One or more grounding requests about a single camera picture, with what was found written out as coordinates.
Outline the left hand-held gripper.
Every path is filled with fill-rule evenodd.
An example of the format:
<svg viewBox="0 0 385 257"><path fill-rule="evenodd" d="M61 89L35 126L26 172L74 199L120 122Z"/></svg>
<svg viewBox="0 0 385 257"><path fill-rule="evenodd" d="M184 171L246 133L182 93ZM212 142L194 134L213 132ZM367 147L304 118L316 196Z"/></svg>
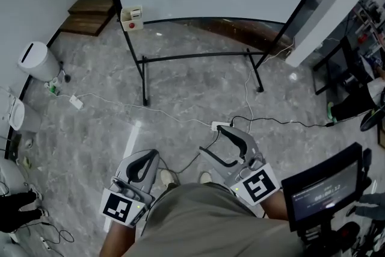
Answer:
<svg viewBox="0 0 385 257"><path fill-rule="evenodd" d="M149 193L159 159L156 149L141 150L124 158L110 187L103 190L99 213L129 228L135 227L155 201Z"/></svg>

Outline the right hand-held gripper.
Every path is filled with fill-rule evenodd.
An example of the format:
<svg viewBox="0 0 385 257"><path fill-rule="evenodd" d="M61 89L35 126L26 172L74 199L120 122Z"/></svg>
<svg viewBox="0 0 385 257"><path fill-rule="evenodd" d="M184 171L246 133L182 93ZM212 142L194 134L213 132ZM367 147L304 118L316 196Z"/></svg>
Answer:
<svg viewBox="0 0 385 257"><path fill-rule="evenodd" d="M231 163L223 161L208 148L199 147L200 153L212 164L237 197L254 206L279 190L278 180L269 163L261 161L254 138L232 126L218 125L217 130L238 149L238 158Z"/></svg>

